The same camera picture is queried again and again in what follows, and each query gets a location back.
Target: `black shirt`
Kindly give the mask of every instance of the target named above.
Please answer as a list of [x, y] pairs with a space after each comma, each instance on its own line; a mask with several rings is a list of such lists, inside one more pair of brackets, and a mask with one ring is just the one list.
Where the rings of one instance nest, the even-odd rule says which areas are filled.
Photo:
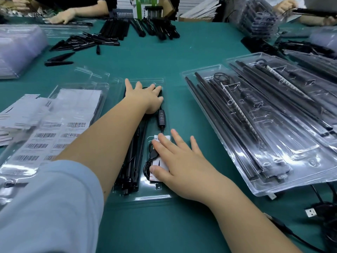
[[[98, 0], [36, 0], [50, 8], [57, 7], [62, 10], [76, 7], [87, 7], [97, 4]], [[107, 2], [109, 11], [117, 7], [117, 0], [104, 0]]]

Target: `barcode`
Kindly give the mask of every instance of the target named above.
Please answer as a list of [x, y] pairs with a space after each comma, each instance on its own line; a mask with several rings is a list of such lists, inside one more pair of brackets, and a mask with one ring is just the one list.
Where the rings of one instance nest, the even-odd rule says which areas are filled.
[[68, 127], [78, 128], [78, 127], [85, 127], [86, 122], [68, 122]]
[[53, 138], [56, 136], [56, 133], [37, 133], [36, 138]]
[[46, 156], [46, 158], [44, 158], [45, 161], [51, 161], [52, 159], [54, 159], [55, 157], [57, 157], [56, 155], [48, 155]]
[[48, 144], [27, 144], [26, 148], [46, 148]]
[[15, 161], [36, 161], [39, 155], [18, 155], [14, 157]]
[[52, 128], [52, 127], [61, 127], [62, 123], [59, 122], [51, 122], [51, 121], [46, 121], [43, 123], [44, 127]]
[[66, 148], [69, 144], [55, 144], [53, 148]]
[[80, 134], [79, 133], [65, 133], [62, 134], [62, 138], [67, 138], [67, 137], [72, 137], [72, 138], [77, 138]]

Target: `light blue sleeve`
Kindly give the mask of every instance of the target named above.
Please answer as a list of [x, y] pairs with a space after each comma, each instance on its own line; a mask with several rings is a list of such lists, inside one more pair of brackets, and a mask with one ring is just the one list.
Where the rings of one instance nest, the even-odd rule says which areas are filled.
[[0, 251], [95, 252], [103, 207], [99, 180], [89, 168], [51, 162], [0, 211]]

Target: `green tabletop surface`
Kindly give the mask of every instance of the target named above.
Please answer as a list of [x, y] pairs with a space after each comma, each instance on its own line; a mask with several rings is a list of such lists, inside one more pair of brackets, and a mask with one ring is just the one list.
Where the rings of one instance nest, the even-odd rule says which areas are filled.
[[[138, 37], [130, 27], [121, 46], [101, 46], [82, 50], [69, 60], [75, 64], [45, 67], [44, 61], [64, 52], [45, 51], [17, 80], [0, 81], [0, 110], [25, 93], [47, 97], [74, 66], [86, 65], [121, 78], [164, 78], [168, 119], [184, 140], [194, 135], [204, 156], [222, 174], [232, 179], [261, 209], [282, 220], [301, 238], [323, 249], [320, 226], [309, 220], [304, 208], [318, 202], [310, 187], [290, 189], [271, 201], [251, 194], [230, 160], [198, 104], [188, 90], [181, 72], [224, 63], [225, 59], [247, 55], [240, 40], [243, 34], [232, 25], [206, 22], [173, 22], [181, 37], [160, 42], [157, 37]], [[99, 32], [97, 21], [92, 32]], [[49, 39], [55, 44], [60, 39]], [[112, 108], [114, 94], [109, 91], [102, 114]], [[332, 195], [325, 184], [317, 185], [324, 200]], [[294, 241], [304, 252], [312, 252]], [[115, 205], [107, 201], [99, 230], [97, 253], [118, 252], [230, 252], [210, 210], [197, 202], [179, 197], [143, 201], [141, 204]]]

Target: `hand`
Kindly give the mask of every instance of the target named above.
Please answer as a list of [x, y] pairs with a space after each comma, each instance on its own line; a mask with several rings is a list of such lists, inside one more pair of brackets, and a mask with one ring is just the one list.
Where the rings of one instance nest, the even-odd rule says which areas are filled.
[[28, 7], [30, 5], [30, 2], [27, 0], [12, 0], [14, 5], [14, 10], [17, 11], [30, 11], [30, 8]]
[[146, 114], [155, 113], [164, 100], [163, 97], [158, 97], [161, 86], [156, 88], [154, 84], [151, 84], [148, 88], [143, 89], [141, 82], [137, 82], [133, 89], [129, 79], [125, 79], [125, 88], [125, 97], [139, 99], [142, 103], [146, 104]]
[[334, 18], [332, 16], [326, 17], [323, 19], [323, 26], [324, 25], [336, 25], [337, 24], [337, 17]]
[[214, 195], [217, 181], [225, 177], [205, 159], [193, 136], [190, 149], [174, 129], [171, 133], [177, 145], [161, 133], [158, 135], [160, 142], [152, 140], [170, 172], [159, 166], [151, 166], [150, 171], [179, 196], [206, 204]]
[[76, 11], [74, 8], [67, 9], [65, 11], [59, 12], [56, 16], [47, 19], [52, 24], [67, 24], [76, 16]]
[[290, 9], [297, 8], [298, 4], [296, 0], [284, 0], [280, 2], [279, 4], [274, 6], [274, 10], [281, 13], [282, 15], [289, 11]]

